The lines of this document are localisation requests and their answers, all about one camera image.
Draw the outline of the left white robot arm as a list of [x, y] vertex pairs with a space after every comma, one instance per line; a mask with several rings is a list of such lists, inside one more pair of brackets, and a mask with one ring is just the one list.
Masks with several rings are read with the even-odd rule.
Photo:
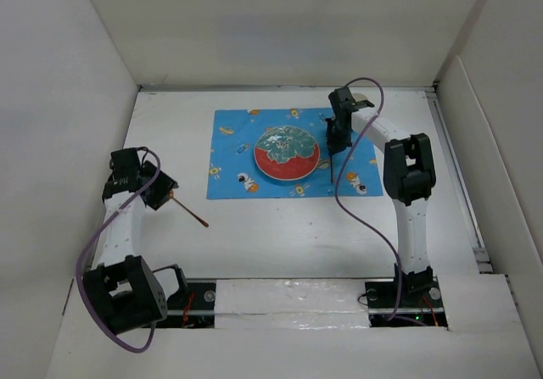
[[97, 260], [82, 274], [92, 311], [114, 335], [163, 321], [170, 307], [185, 306], [191, 298], [178, 265], [151, 270], [141, 255], [145, 211], [160, 209], [178, 187], [148, 154], [146, 148], [111, 153], [102, 195], [107, 226], [99, 235]]

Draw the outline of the red and teal plate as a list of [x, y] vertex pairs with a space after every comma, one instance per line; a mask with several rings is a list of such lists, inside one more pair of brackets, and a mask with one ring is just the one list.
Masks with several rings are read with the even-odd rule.
[[276, 181], [306, 178], [316, 169], [320, 153], [311, 133], [291, 125], [268, 129], [254, 146], [257, 168]]

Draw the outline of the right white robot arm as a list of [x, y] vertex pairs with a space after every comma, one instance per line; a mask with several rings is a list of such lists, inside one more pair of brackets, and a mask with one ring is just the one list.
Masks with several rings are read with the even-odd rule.
[[333, 115], [326, 119], [326, 145], [331, 157], [355, 147], [363, 137], [383, 154], [383, 186], [395, 207], [397, 240], [393, 281], [366, 284], [368, 305], [376, 309], [411, 307], [434, 286], [428, 257], [427, 209], [436, 184], [429, 137], [410, 134], [383, 118], [383, 104], [357, 101], [343, 86], [328, 95]]

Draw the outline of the copper fork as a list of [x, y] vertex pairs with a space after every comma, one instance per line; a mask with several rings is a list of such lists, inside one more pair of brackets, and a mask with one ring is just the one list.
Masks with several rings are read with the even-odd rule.
[[333, 153], [329, 152], [329, 164], [330, 164], [330, 182], [334, 184], [335, 182], [335, 176], [334, 176], [334, 167], [333, 167]]

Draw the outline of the blue space-print cloth placemat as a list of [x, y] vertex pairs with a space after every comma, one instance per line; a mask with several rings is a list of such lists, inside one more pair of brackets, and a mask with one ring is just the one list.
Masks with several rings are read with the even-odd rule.
[[211, 137], [207, 197], [379, 197], [383, 193], [375, 147], [330, 156], [330, 108], [217, 110]]

